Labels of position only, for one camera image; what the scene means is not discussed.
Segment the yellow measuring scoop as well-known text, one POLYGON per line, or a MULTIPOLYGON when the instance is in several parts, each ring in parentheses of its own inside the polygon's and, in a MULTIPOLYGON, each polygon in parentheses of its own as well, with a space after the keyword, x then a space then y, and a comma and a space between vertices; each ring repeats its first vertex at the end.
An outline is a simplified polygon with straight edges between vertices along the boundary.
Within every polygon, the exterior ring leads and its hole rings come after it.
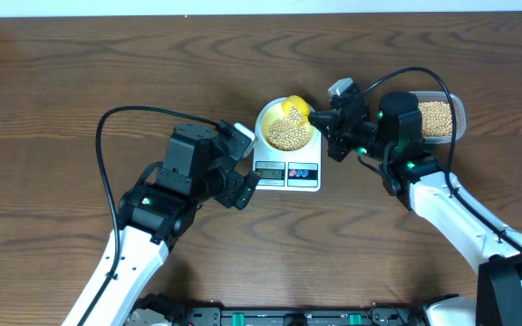
POLYGON ((287 97, 281 103, 281 109, 287 120, 294 123, 296 127, 302 127, 308 122, 311 112, 308 103, 297 95, 287 97))

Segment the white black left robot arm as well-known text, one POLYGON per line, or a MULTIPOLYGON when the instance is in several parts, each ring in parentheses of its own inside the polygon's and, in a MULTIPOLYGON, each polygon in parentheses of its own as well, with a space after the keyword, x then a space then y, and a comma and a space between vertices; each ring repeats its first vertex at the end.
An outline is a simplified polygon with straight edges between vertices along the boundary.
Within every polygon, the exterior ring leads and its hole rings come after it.
POLYGON ((240 123, 177 125, 164 160, 148 165, 122 196, 117 227, 65 324, 122 325, 205 201, 244 209, 259 177, 242 176, 235 167, 255 142, 255 133, 240 123))

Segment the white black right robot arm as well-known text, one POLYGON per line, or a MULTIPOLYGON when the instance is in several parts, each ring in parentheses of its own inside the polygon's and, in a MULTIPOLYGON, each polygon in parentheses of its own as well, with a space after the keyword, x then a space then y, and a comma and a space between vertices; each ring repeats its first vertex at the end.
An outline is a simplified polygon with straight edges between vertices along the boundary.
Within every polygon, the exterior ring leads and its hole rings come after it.
POLYGON ((522 234, 481 205, 425 147, 420 91, 397 91, 379 102, 372 123, 363 97, 334 95, 331 110, 309 122, 341 161, 351 151, 379 161, 387 192, 434 225, 478 275, 474 300, 450 294, 424 303, 412 325, 522 325, 522 234))

